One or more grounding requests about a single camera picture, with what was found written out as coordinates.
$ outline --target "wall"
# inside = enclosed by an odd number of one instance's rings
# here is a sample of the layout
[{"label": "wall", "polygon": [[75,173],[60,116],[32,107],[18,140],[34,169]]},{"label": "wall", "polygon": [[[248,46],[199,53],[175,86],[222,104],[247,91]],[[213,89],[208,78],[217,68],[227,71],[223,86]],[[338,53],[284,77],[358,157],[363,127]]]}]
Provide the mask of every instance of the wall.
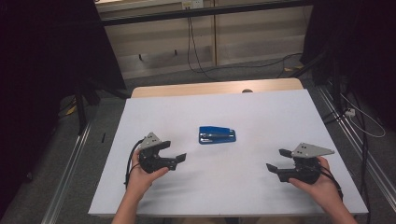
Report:
[{"label": "wall", "polygon": [[[206,0],[204,5],[260,2]],[[103,19],[181,10],[180,0],[99,3],[96,5]],[[208,67],[251,62],[302,52],[310,12],[311,7],[294,7],[192,18],[200,64]],[[125,79],[190,69],[187,19],[109,26],[106,32]],[[198,68],[192,40],[190,47],[191,67]]]}]

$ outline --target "person's right hand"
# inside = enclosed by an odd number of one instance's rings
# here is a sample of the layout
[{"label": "person's right hand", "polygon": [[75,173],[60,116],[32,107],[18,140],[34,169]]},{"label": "person's right hand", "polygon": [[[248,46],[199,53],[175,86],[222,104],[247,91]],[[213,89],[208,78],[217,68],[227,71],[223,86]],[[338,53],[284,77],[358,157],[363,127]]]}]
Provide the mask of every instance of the person's right hand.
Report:
[{"label": "person's right hand", "polygon": [[[318,157],[320,165],[330,171],[329,163],[326,159]],[[322,209],[330,215],[332,223],[356,223],[356,220],[350,215],[347,208],[344,206],[343,201],[338,194],[337,187],[332,180],[325,175],[320,175],[317,182],[314,184],[306,184],[295,178],[290,178],[289,182],[296,188],[307,192],[315,202],[322,207]]]},{"label": "person's right hand", "polygon": [[[330,170],[329,163],[326,159],[318,157],[318,160],[321,166]],[[322,171],[329,175],[329,172],[325,169],[322,169]],[[325,175],[320,175],[317,182],[312,185],[294,178],[289,179],[289,182],[298,189],[307,192],[325,211],[327,207],[335,203],[342,203],[334,183]]]}]

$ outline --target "person's left hand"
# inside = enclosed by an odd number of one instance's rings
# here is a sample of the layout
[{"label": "person's left hand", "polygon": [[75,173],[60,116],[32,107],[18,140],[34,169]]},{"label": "person's left hand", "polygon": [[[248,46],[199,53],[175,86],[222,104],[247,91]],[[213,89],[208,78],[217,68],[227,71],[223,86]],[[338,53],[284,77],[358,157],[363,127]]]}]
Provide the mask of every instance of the person's left hand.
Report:
[{"label": "person's left hand", "polygon": [[131,192],[138,201],[143,198],[143,195],[149,189],[154,180],[165,175],[169,171],[167,167],[163,167],[151,174],[146,173],[146,171],[144,171],[138,164],[139,151],[139,149],[136,150],[132,156],[132,167],[134,168],[130,173],[127,187],[127,191]]}]

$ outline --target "black curtain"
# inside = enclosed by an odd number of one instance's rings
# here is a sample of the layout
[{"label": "black curtain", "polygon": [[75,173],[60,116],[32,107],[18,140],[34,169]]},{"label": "black curtain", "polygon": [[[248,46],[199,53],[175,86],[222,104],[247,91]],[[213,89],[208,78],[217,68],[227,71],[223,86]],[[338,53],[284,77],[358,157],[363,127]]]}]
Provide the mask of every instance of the black curtain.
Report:
[{"label": "black curtain", "polygon": [[396,130],[396,17],[389,1],[324,1],[314,5],[304,41],[302,63],[321,52],[312,69],[316,84],[325,83],[339,62],[340,76],[371,105],[385,125]]},{"label": "black curtain", "polygon": [[124,89],[92,0],[0,0],[0,217],[86,78]]}]

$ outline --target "white table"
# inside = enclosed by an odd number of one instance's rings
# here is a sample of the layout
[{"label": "white table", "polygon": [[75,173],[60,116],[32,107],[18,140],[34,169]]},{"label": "white table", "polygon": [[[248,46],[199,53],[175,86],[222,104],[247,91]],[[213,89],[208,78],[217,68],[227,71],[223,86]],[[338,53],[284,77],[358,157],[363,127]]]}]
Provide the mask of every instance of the white table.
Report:
[{"label": "white table", "polygon": [[[198,144],[199,126],[236,130],[236,142]],[[126,103],[91,215],[114,216],[125,191],[132,146],[149,132],[172,145],[160,156],[187,153],[175,171],[156,180],[138,207],[151,217],[265,217],[323,214],[311,198],[280,183],[265,163],[292,168],[278,154],[301,142],[327,147],[326,156],[352,214],[367,213],[347,168],[306,90],[132,98]]]}]

